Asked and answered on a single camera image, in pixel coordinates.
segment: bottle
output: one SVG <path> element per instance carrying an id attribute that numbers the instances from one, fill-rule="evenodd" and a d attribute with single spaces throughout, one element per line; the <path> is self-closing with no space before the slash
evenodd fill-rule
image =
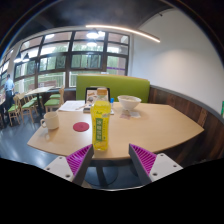
<path id="1" fill-rule="evenodd" d="M 107 97 L 106 88 L 97 89 L 97 99 L 90 108 L 92 117 L 92 144 L 95 150 L 107 150 L 108 125 L 111 105 Z"/>
<path id="2" fill-rule="evenodd" d="M 111 104 L 111 108 L 113 108 L 114 98 L 111 98 L 111 99 L 110 99 L 110 104 Z"/>

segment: light wood tabletop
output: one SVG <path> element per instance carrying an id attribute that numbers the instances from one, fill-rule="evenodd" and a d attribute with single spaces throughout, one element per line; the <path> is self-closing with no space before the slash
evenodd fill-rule
<path id="1" fill-rule="evenodd" d="M 196 122 L 169 105 L 140 103 L 133 111 L 140 118 L 120 118 L 124 112 L 119 102 L 114 103 L 114 115 L 109 121 L 109 147 L 106 151 L 94 151 L 93 159 L 127 159 L 129 143 L 150 152 L 158 153 L 171 148 L 200 134 L 204 129 Z M 29 146 L 68 156 L 92 144 L 91 114 L 82 111 L 58 111 L 59 128 L 48 130 L 40 127 L 27 143 Z M 76 122 L 87 122 L 90 128 L 76 132 Z"/>
<path id="2" fill-rule="evenodd" d="M 25 96 L 32 95 L 32 94 L 37 94 L 37 93 L 44 93 L 44 92 L 47 92 L 48 90 L 50 90 L 52 88 L 54 88 L 54 86 L 40 87 L 40 88 L 34 89 L 34 90 L 26 93 Z"/>

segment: white wall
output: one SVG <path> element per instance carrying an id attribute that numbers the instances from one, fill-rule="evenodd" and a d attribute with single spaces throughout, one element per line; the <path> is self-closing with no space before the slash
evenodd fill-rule
<path id="1" fill-rule="evenodd" d="M 134 35 L 131 76 L 151 85 L 192 97 L 221 113 L 224 71 L 202 30 L 185 14 L 172 9 L 156 15 L 140 30 L 160 38 L 157 43 Z"/>

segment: window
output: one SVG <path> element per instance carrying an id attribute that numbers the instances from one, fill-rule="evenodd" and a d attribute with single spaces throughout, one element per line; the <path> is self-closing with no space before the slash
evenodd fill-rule
<path id="1" fill-rule="evenodd" d="M 82 74 L 82 73 L 97 73 L 99 74 L 100 71 L 74 71 L 74 72 L 70 72 L 69 74 L 69 87 L 76 87 L 76 79 L 77 79 L 77 75 L 78 74 Z"/>
<path id="2" fill-rule="evenodd" d="M 61 40 L 70 40 L 72 32 L 64 32 L 64 33 L 54 33 L 47 34 L 44 39 L 44 43 L 61 41 Z"/>
<path id="3" fill-rule="evenodd" d="M 40 59 L 39 71 L 64 69 L 66 56 L 54 56 Z"/>
<path id="4" fill-rule="evenodd" d="M 88 31 L 76 31 L 74 40 L 88 39 L 88 37 L 86 36 L 87 33 Z M 97 38 L 97 40 L 104 40 L 105 32 L 100 31 L 98 33 L 99 33 L 99 37 Z"/>
<path id="5" fill-rule="evenodd" d="M 75 41 L 72 46 L 72 51 L 103 51 L 103 42 L 96 42 L 96 46 L 87 46 L 88 41 Z"/>
<path id="6" fill-rule="evenodd" d="M 55 88 L 61 88 L 62 85 L 65 85 L 65 72 L 38 75 L 38 87 L 55 86 Z"/>
<path id="7" fill-rule="evenodd" d="M 107 57 L 107 72 L 114 75 L 125 75 L 126 58 Z"/>
<path id="8" fill-rule="evenodd" d="M 23 93 L 27 92 L 28 90 L 35 89 L 34 86 L 34 77 L 29 77 L 25 79 L 20 79 L 19 81 L 15 82 L 15 92 Z"/>
<path id="9" fill-rule="evenodd" d="M 44 45 L 41 50 L 41 55 L 52 54 L 52 53 L 57 53 L 57 52 L 67 52 L 68 44 L 69 43 L 65 42 L 65 43 Z"/>
<path id="10" fill-rule="evenodd" d="M 1 86 L 5 85 L 7 72 L 1 75 Z"/>
<path id="11" fill-rule="evenodd" d="M 88 30 L 63 31 L 24 42 L 20 49 L 21 57 L 28 53 L 31 60 L 15 64 L 14 82 L 20 90 L 18 92 L 35 85 L 35 88 L 74 87 L 79 73 L 127 75 L 129 36 L 98 30 L 99 37 L 93 40 L 87 37 L 87 33 Z M 0 62 L 1 84 L 5 82 L 11 51 Z"/>
<path id="12" fill-rule="evenodd" d="M 78 54 L 72 56 L 72 68 L 100 68 L 101 55 Z"/>
<path id="13" fill-rule="evenodd" d="M 35 61 L 29 61 L 16 66 L 15 69 L 15 78 L 25 75 L 35 74 Z"/>
<path id="14" fill-rule="evenodd" d="M 40 45 L 41 40 L 42 40 L 42 37 L 37 37 L 37 38 L 34 38 L 34 39 L 24 42 L 23 45 L 21 46 L 20 51 L 24 51 L 27 48 L 31 48 L 31 47 Z"/>
<path id="15" fill-rule="evenodd" d="M 128 36 L 124 36 L 116 33 L 109 33 L 108 41 L 119 42 L 122 44 L 128 44 Z"/>
<path id="16" fill-rule="evenodd" d="M 107 52 L 128 55 L 128 46 L 108 43 Z"/>
<path id="17" fill-rule="evenodd" d="M 29 58 L 37 57 L 38 50 L 39 50 L 39 47 L 34 47 L 29 50 L 25 50 L 25 51 L 21 52 L 21 57 L 24 58 L 26 53 L 29 54 Z"/>
<path id="18" fill-rule="evenodd" d="M 12 52 L 13 52 L 13 50 L 10 50 L 10 51 L 9 51 L 9 53 L 7 54 L 7 57 L 6 57 L 6 59 L 5 59 L 6 61 L 10 59 L 10 57 L 11 57 L 11 55 L 12 55 Z"/>

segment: window frame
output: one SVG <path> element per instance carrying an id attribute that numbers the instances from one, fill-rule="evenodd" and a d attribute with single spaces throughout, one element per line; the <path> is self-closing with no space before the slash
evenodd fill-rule
<path id="1" fill-rule="evenodd" d="M 72 47 L 73 47 L 73 43 L 74 42 L 79 42 L 79 41 L 85 42 L 85 41 L 89 41 L 90 40 L 89 38 L 86 38 L 86 39 L 75 39 L 74 37 L 75 37 L 76 32 L 83 32 L 83 31 L 84 32 L 88 32 L 89 30 L 91 30 L 91 29 L 88 29 L 88 30 L 78 29 L 78 30 L 58 31 L 58 32 L 51 32 L 51 33 L 39 35 L 39 36 L 30 38 L 30 39 L 27 38 L 27 40 L 22 42 L 22 44 L 21 44 L 21 46 L 19 48 L 19 51 L 21 50 L 22 45 L 25 42 L 30 41 L 32 39 L 36 39 L 36 38 L 42 37 L 41 42 L 40 42 L 39 45 L 35 45 L 35 46 L 29 47 L 29 48 L 26 48 L 25 50 L 20 51 L 22 53 L 22 52 L 28 51 L 28 50 L 30 50 L 32 48 L 38 48 L 37 56 L 31 58 L 32 61 L 33 60 L 35 61 L 35 69 L 34 69 L 35 72 L 32 75 L 25 75 L 25 76 L 20 76 L 20 77 L 16 78 L 15 77 L 16 76 L 16 67 L 19 66 L 19 65 L 22 65 L 23 62 L 16 63 L 16 65 L 14 67 L 14 74 L 13 74 L 14 75 L 14 82 L 17 82 L 17 81 L 19 81 L 21 79 L 24 79 L 24 78 L 28 78 L 28 77 L 33 77 L 34 76 L 35 88 L 38 88 L 38 77 L 39 77 L 39 75 L 64 72 L 65 73 L 65 76 L 64 76 L 65 88 L 74 88 L 74 87 L 70 87 L 69 86 L 69 83 L 70 83 L 70 73 L 71 72 L 75 72 L 75 71 L 77 71 L 77 72 L 78 71 L 107 72 L 107 58 L 108 58 L 108 56 L 114 56 L 114 57 L 120 57 L 120 58 L 125 58 L 126 59 L 125 74 L 124 75 L 127 76 L 128 64 L 129 64 L 129 53 L 130 53 L 130 35 L 123 34 L 123 33 L 118 33 L 118 32 L 111 32 L 111 31 L 101 30 L 102 32 L 105 32 L 104 40 L 97 40 L 96 39 L 96 42 L 103 43 L 103 51 L 73 51 Z M 60 41 L 51 41 L 51 42 L 49 41 L 47 43 L 44 43 L 45 37 L 47 35 L 49 35 L 49 34 L 57 34 L 57 33 L 66 33 L 66 32 L 71 32 L 70 40 L 60 40 Z M 109 41 L 108 40 L 109 33 L 127 36 L 128 37 L 128 44 L 120 43 L 120 42 L 116 42 L 116 41 Z M 50 44 L 57 44 L 57 43 L 68 43 L 68 51 L 66 51 L 66 52 L 56 52 L 56 53 L 50 53 L 50 54 L 41 55 L 41 51 L 42 51 L 42 48 L 44 46 L 50 45 Z M 120 53 L 107 52 L 108 43 L 127 46 L 128 47 L 128 54 L 125 55 L 125 54 L 120 54 Z M 88 68 L 81 68 L 81 67 L 80 68 L 73 68 L 72 67 L 72 57 L 73 57 L 73 55 L 89 55 L 89 54 L 91 54 L 91 55 L 94 55 L 94 54 L 95 55 L 101 55 L 100 67 L 99 68 L 91 68 L 91 67 L 88 67 Z M 47 60 L 48 60 L 49 57 L 56 57 L 56 63 L 57 63 L 57 56 L 65 56 L 65 68 L 55 68 L 55 69 L 49 69 L 49 70 L 46 69 L 44 71 L 40 71 L 41 59 L 47 58 Z"/>

